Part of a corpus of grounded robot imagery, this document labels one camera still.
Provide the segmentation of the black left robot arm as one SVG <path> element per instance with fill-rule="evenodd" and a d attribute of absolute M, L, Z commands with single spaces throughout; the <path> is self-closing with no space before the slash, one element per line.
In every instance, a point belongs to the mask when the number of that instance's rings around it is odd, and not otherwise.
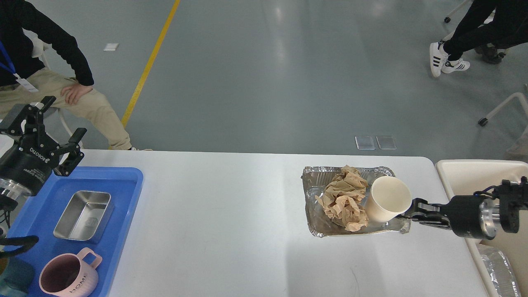
<path fill-rule="evenodd" d="M 37 195 L 52 173 L 69 176 L 84 158 L 85 128 L 77 128 L 66 144 L 47 134 L 44 115 L 54 101 L 45 96 L 39 103 L 16 104 L 1 122 L 1 134 L 14 141 L 0 160 L 1 220 L 8 228 L 18 198 Z"/>

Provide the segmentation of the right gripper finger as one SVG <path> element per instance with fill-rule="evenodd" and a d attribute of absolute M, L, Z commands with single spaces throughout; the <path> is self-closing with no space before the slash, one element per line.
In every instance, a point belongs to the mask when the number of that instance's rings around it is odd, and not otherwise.
<path fill-rule="evenodd" d="M 437 211 L 411 211 L 404 213 L 404 216 L 414 222 L 418 222 L 419 224 L 441 228 L 448 231 L 452 230 L 450 220 L 445 215 Z"/>
<path fill-rule="evenodd" d="M 441 209 L 447 207 L 447 204 L 428 203 L 423 198 L 415 198 L 412 200 L 410 212 L 411 213 L 426 213 L 426 212 L 441 212 Z"/>

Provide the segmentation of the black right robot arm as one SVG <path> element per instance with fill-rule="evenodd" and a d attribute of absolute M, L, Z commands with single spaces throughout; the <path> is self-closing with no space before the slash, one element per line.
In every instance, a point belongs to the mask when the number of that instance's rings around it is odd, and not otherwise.
<path fill-rule="evenodd" d="M 471 195 L 458 195 L 447 204 L 415 198 L 402 217 L 430 227 L 453 231 L 459 237 L 492 240 L 498 227 L 507 233 L 520 228 L 520 210 L 527 210 L 527 177 L 503 180 Z"/>

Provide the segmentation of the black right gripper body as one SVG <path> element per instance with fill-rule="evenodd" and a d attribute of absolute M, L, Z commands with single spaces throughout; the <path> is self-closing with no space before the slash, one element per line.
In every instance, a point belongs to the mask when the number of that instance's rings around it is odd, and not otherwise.
<path fill-rule="evenodd" d="M 495 199 L 488 196 L 454 196 L 448 203 L 449 229 L 457 236 L 492 240 L 497 235 L 493 215 Z"/>

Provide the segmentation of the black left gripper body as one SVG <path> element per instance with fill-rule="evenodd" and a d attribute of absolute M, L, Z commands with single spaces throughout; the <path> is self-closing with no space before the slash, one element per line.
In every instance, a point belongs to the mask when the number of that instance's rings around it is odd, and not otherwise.
<path fill-rule="evenodd" d="M 37 195 L 59 166 L 59 148 L 60 145 L 53 139 L 40 144 L 34 139 L 15 139 L 1 157 L 1 186 L 13 189 L 21 196 Z"/>

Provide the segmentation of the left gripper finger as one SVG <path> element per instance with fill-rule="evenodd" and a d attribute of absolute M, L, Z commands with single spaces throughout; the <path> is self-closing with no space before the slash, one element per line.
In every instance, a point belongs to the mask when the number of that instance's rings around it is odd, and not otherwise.
<path fill-rule="evenodd" d="M 44 113 L 54 103 L 54 96 L 45 96 L 37 104 L 15 104 L 0 125 L 2 135 L 11 137 L 25 150 L 52 151 L 57 148 L 45 131 Z"/>
<path fill-rule="evenodd" d="M 79 127 L 75 130 L 72 137 L 68 139 L 68 143 L 53 146 L 53 150 L 49 153 L 50 167 L 54 174 L 58 176 L 69 176 L 77 165 L 84 158 L 84 153 L 81 152 L 80 141 L 87 133 L 87 129 Z"/>

